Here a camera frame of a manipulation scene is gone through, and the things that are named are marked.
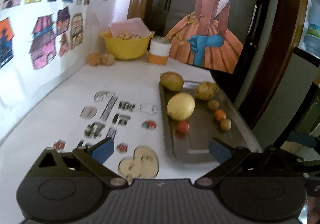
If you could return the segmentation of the orange mandarin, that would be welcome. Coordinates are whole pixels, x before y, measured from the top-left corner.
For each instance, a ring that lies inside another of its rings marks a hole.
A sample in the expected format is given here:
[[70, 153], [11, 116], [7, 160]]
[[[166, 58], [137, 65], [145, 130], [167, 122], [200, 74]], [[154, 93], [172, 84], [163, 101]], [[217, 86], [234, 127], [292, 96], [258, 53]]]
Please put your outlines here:
[[226, 113], [222, 109], [217, 109], [214, 113], [214, 117], [217, 121], [222, 121], [223, 119], [226, 119]]

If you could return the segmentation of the small brown-green round fruit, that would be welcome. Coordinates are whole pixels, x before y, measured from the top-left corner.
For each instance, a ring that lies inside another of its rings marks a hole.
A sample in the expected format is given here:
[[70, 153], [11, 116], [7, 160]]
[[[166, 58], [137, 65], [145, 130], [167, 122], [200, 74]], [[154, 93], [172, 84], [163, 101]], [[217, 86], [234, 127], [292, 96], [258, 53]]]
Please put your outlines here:
[[218, 110], [219, 108], [219, 101], [217, 100], [210, 100], [208, 103], [207, 103], [207, 107], [209, 110], [211, 111], [216, 111]]

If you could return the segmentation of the pink purple house drawing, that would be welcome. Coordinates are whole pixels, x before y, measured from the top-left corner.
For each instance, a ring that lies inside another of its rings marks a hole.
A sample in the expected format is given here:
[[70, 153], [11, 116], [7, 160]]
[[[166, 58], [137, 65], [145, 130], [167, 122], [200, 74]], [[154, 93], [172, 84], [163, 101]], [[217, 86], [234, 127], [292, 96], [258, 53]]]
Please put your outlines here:
[[29, 50], [33, 68], [39, 70], [56, 56], [56, 33], [52, 15], [39, 17], [33, 29], [33, 41]]

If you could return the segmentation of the yellow plastic bowl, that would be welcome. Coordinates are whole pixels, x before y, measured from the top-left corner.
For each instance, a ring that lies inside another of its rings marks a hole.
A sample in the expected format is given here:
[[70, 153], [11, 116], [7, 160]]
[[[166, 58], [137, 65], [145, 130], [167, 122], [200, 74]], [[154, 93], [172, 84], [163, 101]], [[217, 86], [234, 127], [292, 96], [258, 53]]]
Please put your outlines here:
[[110, 30], [104, 31], [100, 37], [105, 43], [106, 52], [112, 54], [116, 60], [134, 60], [142, 57], [149, 46], [155, 32], [139, 39], [119, 39], [112, 37]]

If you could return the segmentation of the tan striped melon by bowl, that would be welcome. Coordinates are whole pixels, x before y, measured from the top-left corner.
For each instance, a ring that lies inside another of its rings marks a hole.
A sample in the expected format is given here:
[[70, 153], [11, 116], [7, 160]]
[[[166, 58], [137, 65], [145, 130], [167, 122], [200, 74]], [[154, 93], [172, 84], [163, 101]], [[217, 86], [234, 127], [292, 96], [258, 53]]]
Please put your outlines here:
[[101, 54], [100, 55], [101, 63], [106, 66], [111, 66], [114, 64], [115, 58], [112, 54]]

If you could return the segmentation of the orange fruit by bowl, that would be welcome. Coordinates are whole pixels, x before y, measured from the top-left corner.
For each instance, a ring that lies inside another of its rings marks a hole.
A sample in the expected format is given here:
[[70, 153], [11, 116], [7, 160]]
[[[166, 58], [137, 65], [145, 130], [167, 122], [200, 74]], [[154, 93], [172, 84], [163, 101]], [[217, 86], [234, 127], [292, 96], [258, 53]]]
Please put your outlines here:
[[97, 53], [89, 54], [87, 56], [87, 63], [92, 67], [96, 67], [96, 66], [100, 65], [101, 64], [100, 54], [97, 54]]

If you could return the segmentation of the large yellow melon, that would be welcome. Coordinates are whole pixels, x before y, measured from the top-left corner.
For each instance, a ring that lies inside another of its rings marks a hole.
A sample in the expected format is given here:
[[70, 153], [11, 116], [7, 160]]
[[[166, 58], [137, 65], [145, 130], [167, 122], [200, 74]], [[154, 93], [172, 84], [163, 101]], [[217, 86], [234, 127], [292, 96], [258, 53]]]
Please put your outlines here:
[[193, 114], [195, 99], [191, 94], [178, 93], [168, 101], [167, 114], [175, 121], [185, 121]]

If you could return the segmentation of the striped pepino melon in bowl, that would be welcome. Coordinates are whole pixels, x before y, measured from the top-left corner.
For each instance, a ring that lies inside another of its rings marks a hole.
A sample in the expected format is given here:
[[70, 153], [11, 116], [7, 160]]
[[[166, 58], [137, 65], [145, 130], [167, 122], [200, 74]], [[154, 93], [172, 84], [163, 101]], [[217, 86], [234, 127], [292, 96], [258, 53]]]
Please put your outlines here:
[[121, 40], [128, 40], [131, 39], [131, 34], [127, 30], [120, 30], [116, 33], [115, 38]]

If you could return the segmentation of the brown-yellow mango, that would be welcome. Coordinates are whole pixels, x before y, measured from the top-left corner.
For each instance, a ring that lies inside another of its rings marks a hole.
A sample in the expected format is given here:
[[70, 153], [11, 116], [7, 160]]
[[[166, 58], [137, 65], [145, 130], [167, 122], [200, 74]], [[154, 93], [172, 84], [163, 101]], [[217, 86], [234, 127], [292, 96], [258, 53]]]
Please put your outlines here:
[[160, 75], [160, 83], [170, 91], [180, 91], [184, 85], [183, 77], [173, 71], [168, 71]]

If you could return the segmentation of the water bottle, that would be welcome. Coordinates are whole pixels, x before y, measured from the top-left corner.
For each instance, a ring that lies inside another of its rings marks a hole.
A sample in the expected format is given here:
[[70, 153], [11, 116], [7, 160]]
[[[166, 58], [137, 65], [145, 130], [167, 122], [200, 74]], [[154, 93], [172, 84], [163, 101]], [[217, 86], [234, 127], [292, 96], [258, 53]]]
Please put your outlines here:
[[300, 46], [319, 58], [319, 0], [311, 0], [307, 27], [301, 37]]

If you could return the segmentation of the white and orange cup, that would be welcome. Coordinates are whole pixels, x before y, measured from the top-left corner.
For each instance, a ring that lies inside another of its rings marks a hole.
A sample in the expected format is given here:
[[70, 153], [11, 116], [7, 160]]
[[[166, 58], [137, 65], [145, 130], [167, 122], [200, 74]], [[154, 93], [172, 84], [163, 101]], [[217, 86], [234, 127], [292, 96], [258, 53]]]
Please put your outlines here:
[[172, 42], [164, 37], [155, 36], [150, 41], [148, 62], [156, 65], [166, 65]]

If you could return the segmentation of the yellow lumpy potato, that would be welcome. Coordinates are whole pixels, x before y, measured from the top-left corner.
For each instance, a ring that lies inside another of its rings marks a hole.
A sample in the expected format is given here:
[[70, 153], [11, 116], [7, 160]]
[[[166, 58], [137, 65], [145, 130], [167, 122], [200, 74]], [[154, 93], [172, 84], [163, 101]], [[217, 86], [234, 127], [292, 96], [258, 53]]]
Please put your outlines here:
[[217, 84], [214, 82], [201, 82], [195, 89], [195, 97], [198, 100], [208, 101], [212, 99], [217, 91]]

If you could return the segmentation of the small red tomato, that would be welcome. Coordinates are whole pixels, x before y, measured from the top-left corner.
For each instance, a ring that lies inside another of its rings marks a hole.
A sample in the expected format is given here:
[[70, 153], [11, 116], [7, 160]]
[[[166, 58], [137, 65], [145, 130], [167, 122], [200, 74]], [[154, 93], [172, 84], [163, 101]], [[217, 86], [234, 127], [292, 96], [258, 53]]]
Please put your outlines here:
[[181, 134], [186, 134], [189, 132], [190, 123], [188, 121], [179, 121], [177, 124], [177, 131]]

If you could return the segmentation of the beige striped house drawing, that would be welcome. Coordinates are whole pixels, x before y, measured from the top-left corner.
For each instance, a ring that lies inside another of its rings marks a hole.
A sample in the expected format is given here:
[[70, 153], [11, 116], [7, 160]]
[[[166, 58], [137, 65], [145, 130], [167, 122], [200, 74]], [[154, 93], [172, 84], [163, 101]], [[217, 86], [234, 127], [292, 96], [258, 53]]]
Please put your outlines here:
[[82, 43], [84, 34], [82, 13], [76, 13], [71, 21], [71, 49]]

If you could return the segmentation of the white foam tray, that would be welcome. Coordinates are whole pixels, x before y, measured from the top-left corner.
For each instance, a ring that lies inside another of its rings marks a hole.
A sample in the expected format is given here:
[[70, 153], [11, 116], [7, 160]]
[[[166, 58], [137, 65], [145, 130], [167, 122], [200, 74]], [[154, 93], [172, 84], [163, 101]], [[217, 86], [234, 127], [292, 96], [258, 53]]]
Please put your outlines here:
[[151, 31], [139, 17], [114, 22], [109, 24], [108, 27], [113, 37], [116, 37], [120, 32], [127, 32], [130, 35], [139, 35], [142, 38], [151, 34]]

